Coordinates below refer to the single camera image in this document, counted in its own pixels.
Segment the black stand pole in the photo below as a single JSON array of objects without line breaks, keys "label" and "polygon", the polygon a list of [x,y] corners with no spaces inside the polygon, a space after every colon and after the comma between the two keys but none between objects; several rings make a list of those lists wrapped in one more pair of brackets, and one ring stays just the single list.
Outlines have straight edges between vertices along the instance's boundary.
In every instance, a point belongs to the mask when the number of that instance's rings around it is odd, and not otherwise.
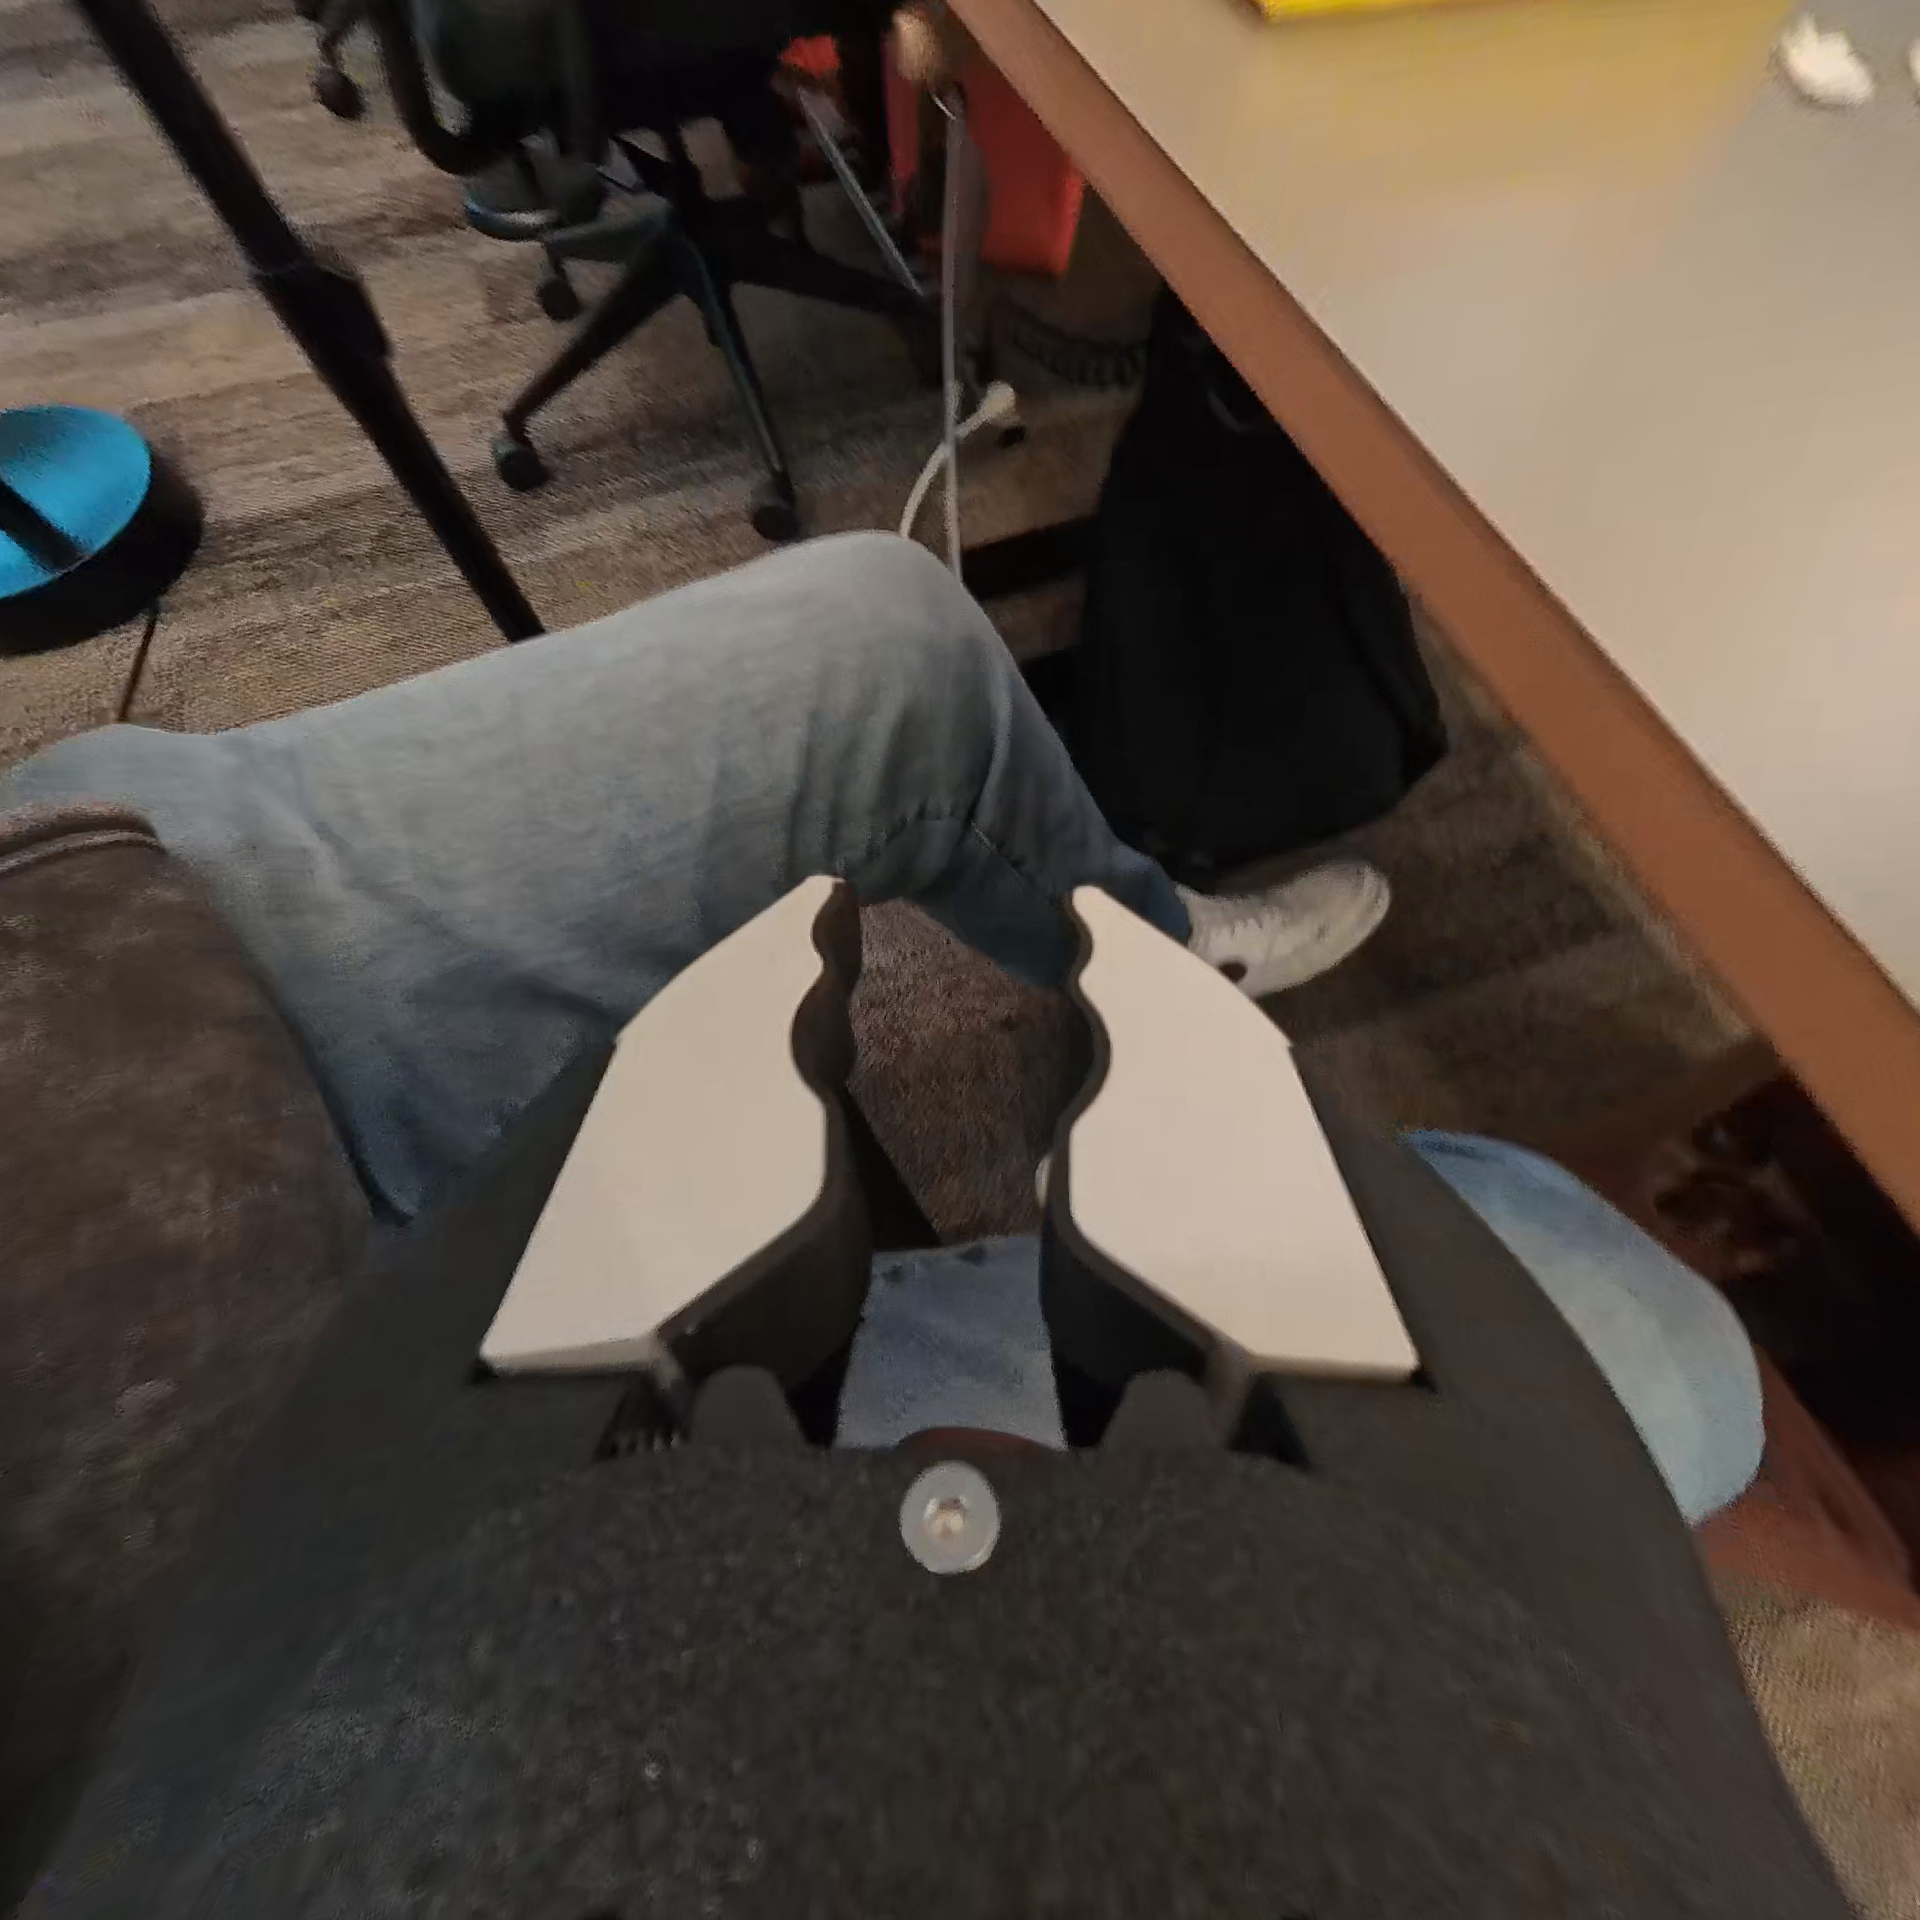
[{"label": "black stand pole", "polygon": [[495,631],[511,644],[539,636],[539,616],[411,411],[361,277],[306,243],[148,4],[77,10],[227,227],[282,331],[372,444]]}]

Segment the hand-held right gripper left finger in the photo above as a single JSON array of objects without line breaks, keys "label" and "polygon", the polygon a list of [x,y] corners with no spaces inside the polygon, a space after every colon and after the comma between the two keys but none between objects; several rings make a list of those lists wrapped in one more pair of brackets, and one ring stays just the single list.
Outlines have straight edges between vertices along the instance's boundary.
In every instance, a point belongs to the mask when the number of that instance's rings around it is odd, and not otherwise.
[{"label": "hand-held right gripper left finger", "polygon": [[869,1290],[845,1112],[858,905],[807,875],[617,1034],[475,1364],[638,1381],[688,1432],[754,1378],[797,1432]]}]

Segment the blue round stand base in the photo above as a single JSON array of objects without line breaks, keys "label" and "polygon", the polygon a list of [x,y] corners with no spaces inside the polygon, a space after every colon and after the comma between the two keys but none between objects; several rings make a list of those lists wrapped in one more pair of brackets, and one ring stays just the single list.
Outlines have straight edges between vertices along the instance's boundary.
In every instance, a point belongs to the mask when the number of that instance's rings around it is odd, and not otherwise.
[{"label": "blue round stand base", "polygon": [[3,411],[3,653],[52,653],[154,611],[195,559],[205,506],[125,418]]}]

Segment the black backpack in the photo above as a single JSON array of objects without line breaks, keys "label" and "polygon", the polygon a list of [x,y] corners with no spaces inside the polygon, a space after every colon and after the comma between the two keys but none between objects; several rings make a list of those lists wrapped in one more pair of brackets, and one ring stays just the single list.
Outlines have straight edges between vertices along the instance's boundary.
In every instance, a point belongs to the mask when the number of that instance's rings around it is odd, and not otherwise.
[{"label": "black backpack", "polygon": [[1375,824],[1450,747],[1392,563],[1171,290],[1091,518],[1061,731],[1119,839],[1201,891]]}]

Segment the person's white shoe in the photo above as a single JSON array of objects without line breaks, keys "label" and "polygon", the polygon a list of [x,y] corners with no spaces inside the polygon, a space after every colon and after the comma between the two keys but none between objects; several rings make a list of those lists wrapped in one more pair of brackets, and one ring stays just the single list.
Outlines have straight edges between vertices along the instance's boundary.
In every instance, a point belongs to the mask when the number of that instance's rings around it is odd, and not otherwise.
[{"label": "person's white shoe", "polygon": [[1174,885],[1187,948],[1245,996],[1292,992],[1345,964],[1386,921],[1386,875],[1364,858],[1330,858],[1240,896]]}]

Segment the red orange bag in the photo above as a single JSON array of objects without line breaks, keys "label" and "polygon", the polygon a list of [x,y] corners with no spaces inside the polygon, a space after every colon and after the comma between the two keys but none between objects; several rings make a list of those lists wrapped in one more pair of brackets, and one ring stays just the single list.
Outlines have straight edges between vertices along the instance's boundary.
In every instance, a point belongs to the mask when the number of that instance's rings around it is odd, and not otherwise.
[{"label": "red orange bag", "polygon": [[[885,190],[881,205],[906,212],[933,120],[922,90],[882,54]],[[1011,80],[985,54],[959,66],[968,126],[986,182],[985,264],[1059,279],[1069,272],[1085,180]]]}]

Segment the person's jeans leg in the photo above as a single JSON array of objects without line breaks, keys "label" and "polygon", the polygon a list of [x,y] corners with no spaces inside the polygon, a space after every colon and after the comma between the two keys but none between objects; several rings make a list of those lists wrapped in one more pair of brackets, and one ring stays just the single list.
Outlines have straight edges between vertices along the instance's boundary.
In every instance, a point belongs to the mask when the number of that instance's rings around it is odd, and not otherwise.
[{"label": "person's jeans leg", "polygon": [[1097,885],[1184,942],[959,580],[807,539],[584,627],[227,732],[114,724],[4,771],[193,866],[372,1201],[431,1207],[590,1043],[807,875],[1054,986]]},{"label": "person's jeans leg", "polygon": [[[1523,1145],[1422,1128],[1404,1143],[1523,1264],[1639,1432],[1688,1525],[1733,1508],[1765,1454],[1761,1377],[1730,1303],[1623,1211]],[[986,1429],[1064,1448],[1039,1239],[873,1261],[833,1444]]]}]

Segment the dark office chair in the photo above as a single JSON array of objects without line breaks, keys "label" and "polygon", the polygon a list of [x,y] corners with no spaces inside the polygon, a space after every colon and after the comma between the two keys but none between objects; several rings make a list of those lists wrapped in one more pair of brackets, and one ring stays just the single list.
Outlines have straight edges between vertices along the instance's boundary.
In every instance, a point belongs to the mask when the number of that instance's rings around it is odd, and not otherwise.
[{"label": "dark office chair", "polygon": [[737,320],[734,290],[885,319],[917,347],[929,296],[896,248],[843,148],[818,146],[885,267],[813,246],[801,207],[801,37],[881,31],[863,4],[294,4],[316,27],[311,84],[341,120],[365,116],[343,43],[365,29],[415,151],[464,186],[468,227],[542,259],[535,299],[574,331],[500,409],[491,444],[511,491],[548,469],[533,418],[669,305],[718,351],[760,463],[750,525],[801,533],[791,469]]}]

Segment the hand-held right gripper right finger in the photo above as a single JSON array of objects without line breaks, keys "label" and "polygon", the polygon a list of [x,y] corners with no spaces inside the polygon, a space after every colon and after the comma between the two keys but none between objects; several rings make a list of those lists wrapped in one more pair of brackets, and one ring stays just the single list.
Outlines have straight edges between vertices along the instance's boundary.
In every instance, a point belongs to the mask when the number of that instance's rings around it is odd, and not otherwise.
[{"label": "hand-held right gripper right finger", "polygon": [[1095,885],[1069,898],[1084,1077],[1043,1181],[1043,1327],[1074,1445],[1143,1378],[1265,1448],[1281,1381],[1409,1387],[1422,1357],[1292,1043]]}]

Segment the white puzzle piece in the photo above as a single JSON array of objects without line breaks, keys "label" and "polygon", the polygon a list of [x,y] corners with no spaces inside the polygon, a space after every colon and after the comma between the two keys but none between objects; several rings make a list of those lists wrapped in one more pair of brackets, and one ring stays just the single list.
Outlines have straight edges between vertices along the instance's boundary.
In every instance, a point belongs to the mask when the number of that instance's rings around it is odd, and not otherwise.
[{"label": "white puzzle piece", "polygon": [[1875,77],[1854,37],[1794,14],[1775,38],[1772,62],[1789,90],[1821,110],[1850,110],[1875,94]]}]

